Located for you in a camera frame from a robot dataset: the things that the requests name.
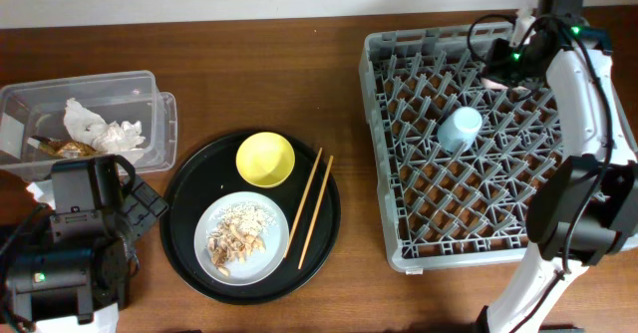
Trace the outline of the white tissue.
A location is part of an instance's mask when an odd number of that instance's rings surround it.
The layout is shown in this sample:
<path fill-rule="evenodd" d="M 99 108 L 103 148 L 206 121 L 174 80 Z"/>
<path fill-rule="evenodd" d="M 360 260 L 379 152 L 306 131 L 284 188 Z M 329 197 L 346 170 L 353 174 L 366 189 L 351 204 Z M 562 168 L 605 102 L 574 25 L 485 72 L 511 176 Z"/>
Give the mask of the white tissue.
<path fill-rule="evenodd" d="M 66 102 L 63 123 L 72 140 L 91 146 L 99 154 L 119 154 L 131 164 L 144 155 L 141 145 L 146 138 L 140 121 L 108 124 L 72 98 Z"/>

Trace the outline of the gold foil wrapper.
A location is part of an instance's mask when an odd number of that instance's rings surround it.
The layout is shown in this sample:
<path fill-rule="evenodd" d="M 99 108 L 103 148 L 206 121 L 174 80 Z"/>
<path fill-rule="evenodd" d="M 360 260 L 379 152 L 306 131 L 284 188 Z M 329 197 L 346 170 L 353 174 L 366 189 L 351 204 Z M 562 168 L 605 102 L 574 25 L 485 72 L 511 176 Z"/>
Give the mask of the gold foil wrapper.
<path fill-rule="evenodd" d="M 97 156 L 98 151 L 77 141 L 62 141 L 40 136 L 32 136 L 27 143 L 35 149 L 59 159 L 76 159 Z"/>

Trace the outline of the light blue cup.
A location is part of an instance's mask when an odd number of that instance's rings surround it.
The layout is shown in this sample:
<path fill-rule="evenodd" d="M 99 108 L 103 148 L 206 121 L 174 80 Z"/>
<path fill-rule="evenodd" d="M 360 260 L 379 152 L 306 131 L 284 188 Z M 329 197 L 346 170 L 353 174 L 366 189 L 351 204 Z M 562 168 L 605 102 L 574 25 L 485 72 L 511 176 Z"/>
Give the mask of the light blue cup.
<path fill-rule="evenodd" d="M 453 154 L 467 151 L 482 127 L 482 116 L 472 107 L 461 107 L 440 125 L 437 139 L 442 149 Z"/>

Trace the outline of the yellow bowl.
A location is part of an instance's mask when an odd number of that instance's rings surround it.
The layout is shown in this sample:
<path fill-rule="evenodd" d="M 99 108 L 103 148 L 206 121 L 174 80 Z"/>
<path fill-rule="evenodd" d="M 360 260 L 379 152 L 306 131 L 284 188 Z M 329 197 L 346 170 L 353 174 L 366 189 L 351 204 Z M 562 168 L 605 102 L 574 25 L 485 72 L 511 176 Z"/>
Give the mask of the yellow bowl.
<path fill-rule="evenodd" d="M 240 176 L 262 188 L 282 184 L 295 166 L 295 153 L 290 142 L 279 134 L 261 132 L 249 136 L 239 146 L 235 164 Z"/>

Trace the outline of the wooden chopstick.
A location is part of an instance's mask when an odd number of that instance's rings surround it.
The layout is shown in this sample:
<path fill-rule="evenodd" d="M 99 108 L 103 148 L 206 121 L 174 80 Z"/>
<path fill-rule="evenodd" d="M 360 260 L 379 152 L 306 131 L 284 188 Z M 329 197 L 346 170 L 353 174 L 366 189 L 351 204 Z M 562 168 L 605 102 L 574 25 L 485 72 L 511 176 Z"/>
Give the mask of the wooden chopstick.
<path fill-rule="evenodd" d="M 313 167 L 312 167 L 312 169 L 311 169 L 311 171 L 310 171 L 310 173 L 308 175 L 308 179 L 306 181 L 306 184 L 305 184 L 305 187 L 304 187 L 304 190 L 303 190 L 303 194 L 301 196 L 301 199 L 300 199 L 300 202 L 299 202 L 299 205 L 298 205 L 298 208 L 297 208 L 294 220 L 293 220 L 293 224 L 292 224 L 292 227 L 290 229 L 288 243 L 287 243 L 286 250 L 285 250 L 284 256 L 283 256 L 284 258 L 287 257 L 288 252 L 290 250 L 290 247 L 292 245 L 292 241 L 293 241 L 293 238 L 295 236 L 295 233 L 296 233 L 296 230 L 297 230 L 297 227 L 298 227 L 298 224 L 299 224 L 299 221 L 300 221 L 300 218 L 301 218 L 304 206 L 305 206 L 305 202 L 306 202 L 306 199 L 308 197 L 308 193 L 309 193 L 310 187 L 312 185 L 312 182 L 313 182 L 313 179 L 314 179 L 314 175 L 315 175 L 315 172 L 316 172 L 316 170 L 318 168 L 318 165 L 319 165 L 320 159 L 322 157 L 322 154 L 323 154 L 323 148 L 320 148 L 319 151 L 318 151 L 317 157 L 316 157 L 316 159 L 314 161 Z"/>
<path fill-rule="evenodd" d="M 310 242 L 312 240 L 315 224 L 316 224 L 316 221 L 317 221 L 317 218 L 318 218 L 318 214 L 319 214 L 319 210 L 321 208 L 322 200 L 323 200 L 323 197 L 324 197 L 324 194 L 325 194 L 325 191 L 326 191 L 326 187 L 327 187 L 327 184 L 328 184 L 328 179 L 329 179 L 329 176 L 330 176 L 330 171 L 331 171 L 331 168 L 332 168 L 332 165 L 333 165 L 333 161 L 334 161 L 334 156 L 330 156 L 329 160 L 328 160 L 328 163 L 327 163 L 327 166 L 326 166 L 326 170 L 325 170 L 325 173 L 324 173 L 324 177 L 323 177 L 323 180 L 322 180 L 320 191 L 319 191 L 319 194 L 318 194 L 318 197 L 317 197 L 317 200 L 316 200 L 316 204 L 315 204 L 315 207 L 314 207 L 314 210 L 313 210 L 313 215 L 312 215 L 312 218 L 311 218 L 311 221 L 310 221 L 310 225 L 309 225 L 306 237 L 305 237 L 305 241 L 304 241 L 304 245 L 303 245 L 303 248 L 302 248 L 302 252 L 301 252 L 301 255 L 300 255 L 300 258 L 299 258 L 299 262 L 298 262 L 298 266 L 297 266 L 298 270 L 301 270 L 302 267 L 303 267 L 306 254 L 307 254 Z"/>

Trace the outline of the pink cup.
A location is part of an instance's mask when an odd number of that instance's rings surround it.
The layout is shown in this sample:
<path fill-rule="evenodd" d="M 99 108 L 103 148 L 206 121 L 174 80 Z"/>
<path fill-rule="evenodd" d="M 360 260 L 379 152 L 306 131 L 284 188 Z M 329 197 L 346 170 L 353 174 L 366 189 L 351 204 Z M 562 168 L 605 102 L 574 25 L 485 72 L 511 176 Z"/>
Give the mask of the pink cup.
<path fill-rule="evenodd" d="M 516 86 L 516 87 L 510 87 L 495 81 L 492 81 L 490 79 L 481 77 L 480 78 L 480 82 L 481 84 L 486 88 L 486 89 L 490 89 L 493 91 L 497 91 L 497 90 L 513 90 L 517 93 L 523 93 L 523 92 L 527 92 L 528 88 L 523 87 L 523 86 Z"/>

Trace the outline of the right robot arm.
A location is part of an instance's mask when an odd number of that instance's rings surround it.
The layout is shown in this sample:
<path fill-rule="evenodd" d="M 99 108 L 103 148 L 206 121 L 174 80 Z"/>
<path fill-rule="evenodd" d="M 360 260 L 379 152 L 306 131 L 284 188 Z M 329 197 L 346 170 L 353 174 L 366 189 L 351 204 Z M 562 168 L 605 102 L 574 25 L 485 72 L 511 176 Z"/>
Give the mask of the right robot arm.
<path fill-rule="evenodd" d="M 482 59 L 485 82 L 549 87 L 563 155 L 530 202 L 524 257 L 478 332 L 539 331 L 569 285 L 637 233 L 637 151 L 611 81 L 610 38 L 587 24 L 583 1 L 538 0 L 533 18 L 511 18 L 511 38 Z"/>

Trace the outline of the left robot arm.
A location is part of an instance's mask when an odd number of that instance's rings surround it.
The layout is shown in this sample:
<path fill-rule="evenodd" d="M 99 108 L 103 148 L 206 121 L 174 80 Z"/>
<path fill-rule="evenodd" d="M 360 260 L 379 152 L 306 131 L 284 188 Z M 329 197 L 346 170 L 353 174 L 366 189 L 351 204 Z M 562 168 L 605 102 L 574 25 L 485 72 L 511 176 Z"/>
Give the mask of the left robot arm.
<path fill-rule="evenodd" d="M 119 155 L 57 162 L 46 185 L 1 230 L 1 319 L 15 332 L 114 333 L 140 270 L 135 244 L 168 205 Z"/>

